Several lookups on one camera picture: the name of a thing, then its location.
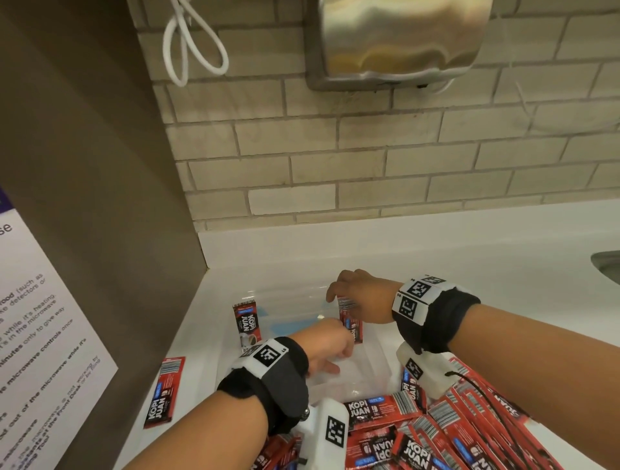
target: hand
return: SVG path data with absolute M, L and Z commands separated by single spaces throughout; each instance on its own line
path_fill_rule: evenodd
M 371 276 L 363 269 L 344 270 L 327 289 L 327 301 L 349 297 L 357 305 L 350 312 L 368 323 L 392 322 L 392 303 L 402 282 Z
M 289 337 L 306 352 L 309 376 L 320 371 L 339 373 L 340 367 L 327 359 L 350 357 L 353 353 L 353 335 L 336 318 L 325 318 Z

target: brown panel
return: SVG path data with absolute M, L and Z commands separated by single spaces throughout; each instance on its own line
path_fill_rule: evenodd
M 60 469 L 109 469 L 206 270 L 124 0 L 0 4 L 0 187 L 119 371 Z

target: wall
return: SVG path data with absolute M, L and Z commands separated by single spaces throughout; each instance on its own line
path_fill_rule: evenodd
M 197 230 L 620 197 L 620 0 L 501 0 L 475 68 L 438 96 L 317 93 L 297 0 L 195 0 L 229 51 L 170 84 L 168 0 L 130 0 Z M 215 63 L 215 47 L 197 33 Z
M 205 260 L 125 0 L 4 1 L 0 55 L 0 187 L 118 365 L 56 470 L 110 469 Z

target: stainless steel hand dryer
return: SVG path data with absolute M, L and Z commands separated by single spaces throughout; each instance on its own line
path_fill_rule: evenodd
M 458 77 L 478 54 L 492 3 L 308 0 L 308 86 L 355 91 Z

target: brick wall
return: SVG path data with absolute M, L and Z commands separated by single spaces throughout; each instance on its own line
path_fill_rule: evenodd
M 194 0 L 228 49 L 190 83 L 161 58 L 168 0 L 130 0 L 197 230 L 620 197 L 620 0 L 496 0 L 475 68 L 445 93 L 317 93 L 298 0 Z M 205 33 L 195 40 L 214 61 Z

